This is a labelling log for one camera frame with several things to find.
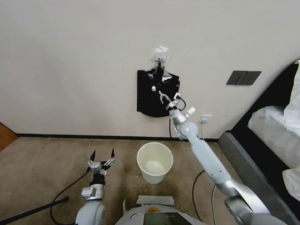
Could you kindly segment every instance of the electrical cable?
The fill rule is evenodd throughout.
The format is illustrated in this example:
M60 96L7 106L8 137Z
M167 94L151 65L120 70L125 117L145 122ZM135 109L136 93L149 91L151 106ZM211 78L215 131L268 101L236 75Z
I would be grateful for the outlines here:
M187 106L187 104L185 103L185 101L180 97L180 99L183 101L183 103L184 103L184 107L183 107L183 109L181 109L180 111L182 111L182 110L184 110L185 109L185 107Z
M169 119L169 134L170 134L170 138L172 137L171 135L171 119Z
M71 183L69 186L67 186L65 189L63 189L52 201L55 202L55 200L65 191L67 190L69 187L71 187L72 185L74 185L75 183L77 183L80 179L82 179L85 175L88 174L88 172L91 170L90 167L87 168L87 171L85 172L85 174L83 174L80 178L78 178L77 180L75 180L73 183ZM53 216L53 212L52 212L52 207L50 207L50 217L51 217L51 220L53 221L53 223L57 224L57 225L75 225L75 222L74 223L59 223L55 220L54 216Z
M200 135L201 135L202 139L204 140L204 137L203 137L203 135L202 135L202 125L203 125L203 123L201 123L201 125L200 125Z
M195 209L195 212L196 212L196 214L197 214L197 216L198 216L198 218L199 218L199 220L200 220L201 222L203 222L203 221L202 221L202 219L200 218L200 216L199 216L199 214L198 214L198 212L197 212L196 206L195 206L195 200L194 200L194 187L195 187L195 183L196 183L198 177L199 177L203 172L205 172L205 171L203 170L202 172L200 172L200 173L196 176L196 178L195 178L195 180L194 180L194 183L193 183L193 189L192 189L192 199L193 199L194 209Z
M214 223L214 225L217 225L216 216L215 216L215 207L213 204L213 194L215 193L215 190L216 190L216 185L213 187L213 190L212 190L212 215L213 215L213 223Z
M200 135L201 135L202 139L204 140L203 135L202 135L202 125L203 125L203 123L201 123L201 125L200 125ZM193 189L192 189L192 199L193 199L194 209L195 209L196 214L197 214L197 216L198 216L198 218L199 218L199 220L200 220L201 222L203 222L203 221L200 219L200 217L199 217L199 215L198 215L198 212L197 212L196 206L195 206L195 201L194 201L194 186L195 186L195 183L196 183L198 177L199 177L203 172L204 172L204 170L203 170L202 172L200 172L200 173L198 174L198 176L196 177L196 179L195 179L195 181L194 181L194 184L193 184ZM213 215L213 223L214 223L214 225L217 225L217 223L216 223L216 216L215 216L215 207L214 207L214 203L213 203L213 194L215 193L215 190L216 190L216 185L214 185L214 187L213 187L213 189L212 189L212 215Z

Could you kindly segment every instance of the white cable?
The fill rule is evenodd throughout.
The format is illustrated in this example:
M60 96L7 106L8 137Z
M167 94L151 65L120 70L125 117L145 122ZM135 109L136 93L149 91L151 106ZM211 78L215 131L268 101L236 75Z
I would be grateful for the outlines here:
M203 123L201 123L201 125L200 125L200 135L201 135L202 139L204 140L204 137L202 135L202 125L203 125Z
M217 225L216 216L215 216L215 206L214 206L214 203L213 203L213 194L215 193L215 190L216 190L216 186L214 186L213 190L212 190L212 215L213 215L213 222L214 222L215 225Z
M203 125L203 123L201 123L201 125L200 125L200 135L201 135L202 139L204 140L204 137L202 135L202 125ZM215 206L213 203L213 194L215 193L215 190L216 190L216 185L213 187L213 190L212 190L212 215L213 215L213 223L214 223L214 225L217 225L216 216L215 216Z

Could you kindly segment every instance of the power outlet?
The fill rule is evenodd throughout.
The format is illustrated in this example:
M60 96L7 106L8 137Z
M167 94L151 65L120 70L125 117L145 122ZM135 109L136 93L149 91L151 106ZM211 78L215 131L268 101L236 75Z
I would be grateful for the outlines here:
M213 115L202 115L199 123L208 123L212 117Z
M235 85L244 72L245 71L240 71L240 70L233 71L229 80L227 81L227 85Z

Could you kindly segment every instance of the black cable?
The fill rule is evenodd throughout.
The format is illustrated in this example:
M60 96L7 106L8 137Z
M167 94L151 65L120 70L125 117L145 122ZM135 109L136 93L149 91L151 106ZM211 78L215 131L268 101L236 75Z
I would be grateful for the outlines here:
M193 184L193 189L192 189L192 199L193 199L194 209L195 209L195 212L196 212L196 214L197 214L197 216L198 216L198 218L199 218L199 220L200 220L201 222L203 222L203 221L202 221L202 219L200 219L200 216L199 216L199 214L198 214L198 212L197 212L197 209L196 209L196 206L195 206L195 200L194 200L194 187L195 187L195 183L196 183L198 177L199 177L203 172L204 172L204 170L203 170L202 172L200 172L200 173L198 174L198 176L196 176L195 181L194 181L194 184Z
M169 134L170 134L170 138L172 137L171 135L171 119L169 119Z
M184 110L185 109L185 107L187 106L187 104L185 103L185 101L182 99L182 98L180 98L182 101L183 101L183 103L184 103L184 107L183 107L183 109L181 109L180 111L182 111L182 110Z
M85 172L85 174L83 174L80 178L78 178L77 180L75 180L73 183L71 183L69 186L67 186L65 189L63 189L54 199L52 202L55 202L55 200L61 195L61 193L63 193L65 190L67 190L69 187L71 187L72 185L74 185L75 183L77 183L80 179L82 179L85 175L88 174L88 172L91 170L90 167L87 168L87 171ZM57 224L57 225L75 225L74 223L59 223L55 220L53 213L52 213L52 207L50 207L50 217L51 220L53 221L53 223Z

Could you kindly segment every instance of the gray switch panel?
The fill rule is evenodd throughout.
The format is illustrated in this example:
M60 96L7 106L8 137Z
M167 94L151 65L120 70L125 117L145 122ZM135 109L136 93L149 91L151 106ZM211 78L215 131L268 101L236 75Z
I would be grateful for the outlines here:
M237 80L237 83L235 85L241 85L241 83L244 80L247 73L248 73L248 71L243 71L240 78Z
M232 72L229 80L227 81L227 84L229 85L235 85L239 78L241 77L243 71L235 70Z
M240 71L232 72L227 85L252 85L261 71Z
M252 85L260 73L261 71L248 71L245 78L242 80L241 85Z

